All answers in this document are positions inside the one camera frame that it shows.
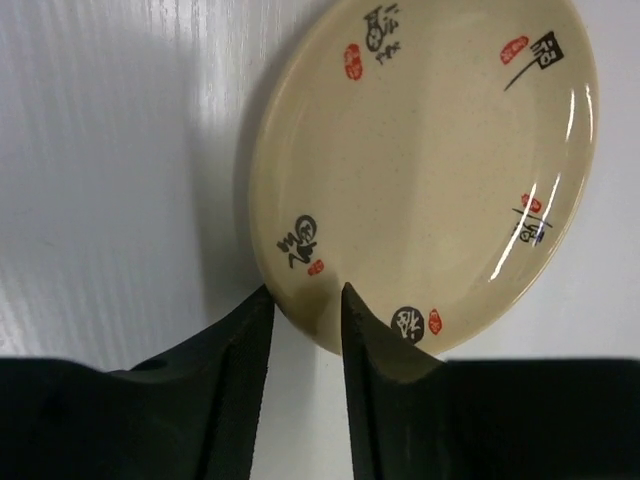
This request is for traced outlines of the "small beige calligraphy plate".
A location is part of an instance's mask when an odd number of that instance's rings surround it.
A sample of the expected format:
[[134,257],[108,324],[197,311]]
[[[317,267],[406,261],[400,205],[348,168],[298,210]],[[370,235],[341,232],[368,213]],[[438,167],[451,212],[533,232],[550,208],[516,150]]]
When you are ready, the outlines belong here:
[[594,157],[598,85],[570,1],[337,1],[298,44],[249,180],[264,282],[342,349],[341,292],[431,354],[535,282]]

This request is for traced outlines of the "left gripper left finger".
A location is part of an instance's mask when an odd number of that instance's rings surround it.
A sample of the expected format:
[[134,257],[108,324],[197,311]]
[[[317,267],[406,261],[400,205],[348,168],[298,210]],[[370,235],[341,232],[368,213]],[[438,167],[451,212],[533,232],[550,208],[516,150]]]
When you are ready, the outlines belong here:
[[1,362],[5,479],[246,479],[274,324],[260,288],[129,370]]

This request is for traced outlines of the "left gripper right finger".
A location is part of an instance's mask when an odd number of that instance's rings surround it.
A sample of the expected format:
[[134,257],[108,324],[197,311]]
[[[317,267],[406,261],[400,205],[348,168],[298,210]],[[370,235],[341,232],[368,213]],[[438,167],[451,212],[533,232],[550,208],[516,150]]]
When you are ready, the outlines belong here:
[[440,361],[341,293],[358,479],[635,479],[635,359]]

